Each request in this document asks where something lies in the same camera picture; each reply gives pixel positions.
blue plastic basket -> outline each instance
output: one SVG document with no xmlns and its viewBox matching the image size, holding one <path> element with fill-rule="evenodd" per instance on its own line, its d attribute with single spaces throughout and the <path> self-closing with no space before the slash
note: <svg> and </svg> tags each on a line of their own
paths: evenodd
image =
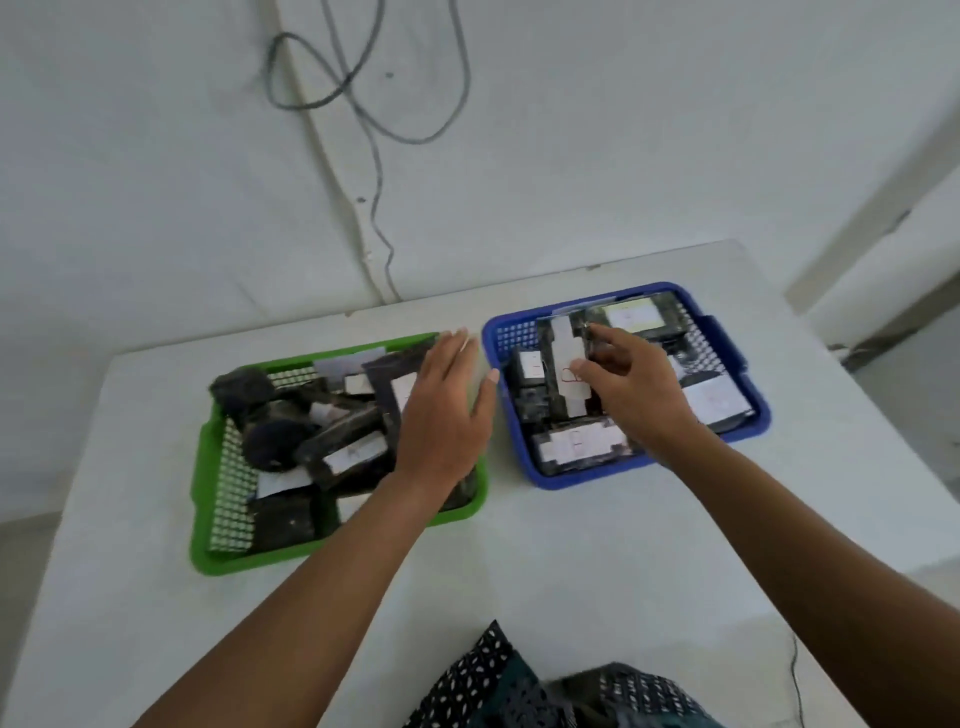
<svg viewBox="0 0 960 728">
<path fill-rule="evenodd" d="M 744 440 L 748 437 L 756 437 L 765 432 L 770 426 L 770 407 L 747 376 L 747 360 L 733 344 L 733 341 L 731 341 L 719 322 L 714 317 L 705 315 L 690 294 L 676 283 L 666 281 L 649 283 L 638 286 L 637 288 L 627 288 L 601 296 L 591 296 L 585 299 L 577 299 L 576 301 L 565 301 L 563 303 L 541 306 L 540 308 L 530 308 L 526 311 L 518 311 L 517 313 L 505 313 L 502 316 L 490 319 L 484 325 L 484 350 L 487 353 L 487 358 L 490 360 L 491 366 L 503 367 L 509 361 L 511 352 L 517 347 L 525 349 L 536 349 L 539 347 L 540 342 L 537 339 L 537 319 L 556 316 L 568 310 L 575 310 L 593 303 L 612 303 L 613 301 L 621 301 L 623 299 L 663 291 L 671 291 L 680 299 L 684 308 L 684 317 L 689 326 L 689 333 L 687 334 L 688 340 L 700 354 L 695 364 L 687 367 L 687 372 L 689 374 L 703 371 L 726 372 L 733 378 L 733 381 L 736 382 L 736 385 L 740 388 L 740 391 L 753 408 L 750 416 L 741 426 L 721 435 L 721 437 L 730 443 L 737 440 Z M 623 473 L 632 468 L 642 468 L 644 465 L 650 465 L 654 462 L 653 458 L 649 455 L 641 454 L 582 471 L 561 473 L 559 475 L 544 475 L 537 470 L 537 466 L 534 465 L 533 458 L 530 456 L 530 451 L 527 448 L 526 440 L 523 438 L 523 432 L 520 429 L 520 420 L 514 409 L 514 401 L 506 385 L 506 377 L 500 379 L 498 392 L 503 402 L 503 410 L 507 417 L 507 427 L 510 429 L 510 437 L 514 441 L 514 449 L 516 450 L 517 457 L 520 459 L 520 465 L 527 474 L 527 477 L 529 477 L 538 488 L 556 491 L 561 488 L 569 488 L 571 485 L 582 483 L 585 480 L 594 480 L 614 473 Z"/>
</svg>

electrical wire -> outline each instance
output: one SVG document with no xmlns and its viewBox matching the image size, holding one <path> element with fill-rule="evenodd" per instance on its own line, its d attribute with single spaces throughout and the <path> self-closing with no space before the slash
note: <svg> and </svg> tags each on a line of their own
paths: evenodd
<svg viewBox="0 0 960 728">
<path fill-rule="evenodd" d="M 429 144 L 433 141 L 436 141 L 443 136 L 451 126 L 453 126 L 453 123 L 464 110 L 464 106 L 467 105 L 467 99 L 470 95 L 470 86 L 472 84 L 472 73 L 470 71 L 469 56 L 467 54 L 467 40 L 464 36 L 464 27 L 460 17 L 460 9 L 457 6 L 457 0 L 447 0 L 447 6 L 450 12 L 450 22 L 453 26 L 453 35 L 457 42 L 457 52 L 460 55 L 460 66 L 463 74 L 463 86 L 461 88 L 460 97 L 457 100 L 457 104 L 440 128 L 435 132 L 430 133 L 427 136 L 404 136 L 388 129 L 380 121 L 374 118 L 372 114 L 370 114 L 370 112 L 367 111 L 360 104 L 360 102 L 357 101 L 353 94 L 352 88 L 353 80 L 370 58 L 370 55 L 373 51 L 373 46 L 376 44 L 376 40 L 380 34 L 380 28 L 383 24 L 383 16 L 386 9 L 386 0 L 377 0 L 376 16 L 373 19 L 373 26 L 371 28 L 370 35 L 367 38 L 367 43 L 364 46 L 363 53 L 360 55 L 360 60 L 355 66 L 353 66 L 352 69 L 349 68 L 347 63 L 347 57 L 344 53 L 343 43 L 340 40 L 340 34 L 337 32 L 337 25 L 333 18 L 333 11 L 330 8 L 329 0 L 321 0 L 321 6 L 324 10 L 324 21 L 326 22 L 327 32 L 330 35 L 330 43 L 333 46 L 333 53 L 336 56 L 337 64 L 340 66 L 340 72 L 338 73 L 326 59 L 324 54 L 317 50 L 317 48 L 306 38 L 296 33 L 279 33 L 271 40 L 270 46 L 267 50 L 267 62 L 264 70 L 267 100 L 278 109 L 283 109 L 286 111 L 310 111 L 326 106 L 341 95 L 347 99 L 351 109 L 353 110 L 353 114 L 356 117 L 357 123 L 360 125 L 360 129 L 363 131 L 364 136 L 370 143 L 373 168 L 376 173 L 376 189 L 374 190 L 370 207 L 370 223 L 374 232 L 376 232 L 377 237 L 380 239 L 380 242 L 383 243 L 388 252 L 387 262 L 384 265 L 384 276 L 387 279 L 387 284 L 390 286 L 391 292 L 394 294 L 394 296 L 402 301 L 403 297 L 397 292 L 396 286 L 394 285 L 394 279 L 391 274 L 391 265 L 394 262 L 396 248 L 376 222 L 376 212 L 380 207 L 380 198 L 383 195 L 384 176 L 383 159 L 380 155 L 380 148 L 376 143 L 376 137 L 373 132 L 376 131 L 386 136 L 388 139 L 392 139 L 398 144 L 409 144 L 416 146 L 421 144 Z M 276 71 L 276 58 L 280 47 L 287 40 L 293 40 L 299 43 L 310 54 L 313 60 L 317 62 L 317 65 L 324 70 L 324 73 L 326 73 L 330 80 L 336 84 L 336 88 L 334 88 L 334 90 L 327 94 L 324 98 L 304 104 L 284 104 L 277 100 L 274 94 L 273 82 L 274 73 Z"/>
<path fill-rule="evenodd" d="M 804 697 L 800 695 L 800 683 L 797 682 L 797 661 L 800 659 L 800 641 L 797 639 L 797 633 L 791 632 L 793 639 L 793 655 L 790 658 L 790 677 L 793 678 L 793 689 L 797 694 L 797 721 L 800 728 L 806 728 L 804 723 Z"/>
</svg>

patterned clothing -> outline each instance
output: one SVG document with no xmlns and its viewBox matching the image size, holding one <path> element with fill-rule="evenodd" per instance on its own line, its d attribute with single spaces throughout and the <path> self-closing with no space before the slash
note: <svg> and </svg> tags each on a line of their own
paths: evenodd
<svg viewBox="0 0 960 728">
<path fill-rule="evenodd" d="M 672 680 L 626 665 L 544 684 L 494 622 L 404 728 L 722 728 Z"/>
</svg>

green plastic basket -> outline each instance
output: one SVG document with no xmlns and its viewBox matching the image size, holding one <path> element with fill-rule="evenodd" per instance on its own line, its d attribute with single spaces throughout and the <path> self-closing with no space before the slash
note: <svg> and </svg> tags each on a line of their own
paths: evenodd
<svg viewBox="0 0 960 728">
<path fill-rule="evenodd" d="M 313 362 L 330 356 L 385 347 L 388 352 L 406 349 L 434 333 L 404 336 L 359 347 L 338 349 L 253 364 L 264 370 L 277 387 L 292 386 L 316 377 Z M 487 462 L 483 455 L 476 464 L 477 493 L 463 508 L 438 513 L 430 525 L 468 519 L 480 510 L 487 499 Z M 306 556 L 324 539 L 281 548 L 266 553 L 247 554 L 252 543 L 253 522 L 247 513 L 247 501 L 256 490 L 257 471 L 243 459 L 240 433 L 233 422 L 213 404 L 210 419 L 201 427 L 194 465 L 190 496 L 196 507 L 193 535 L 190 539 L 190 561 L 197 571 L 207 576 L 220 576 L 235 571 L 256 569 L 288 559 Z"/>
</svg>

human hand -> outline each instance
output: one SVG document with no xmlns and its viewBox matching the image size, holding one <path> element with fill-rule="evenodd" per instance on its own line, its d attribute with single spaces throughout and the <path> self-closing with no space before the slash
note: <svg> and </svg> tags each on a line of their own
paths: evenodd
<svg viewBox="0 0 960 728">
<path fill-rule="evenodd" d="M 590 331 L 610 346 L 597 351 L 596 361 L 572 362 L 570 370 L 600 395 L 629 438 L 662 460 L 672 443 L 703 429 L 663 349 L 622 328 L 591 324 Z"/>
<path fill-rule="evenodd" d="M 423 360 L 403 409 L 395 473 L 444 497 L 473 468 L 493 428 L 499 370 L 487 374 L 472 412 L 468 407 L 478 349 L 466 329 L 445 331 Z"/>
</svg>

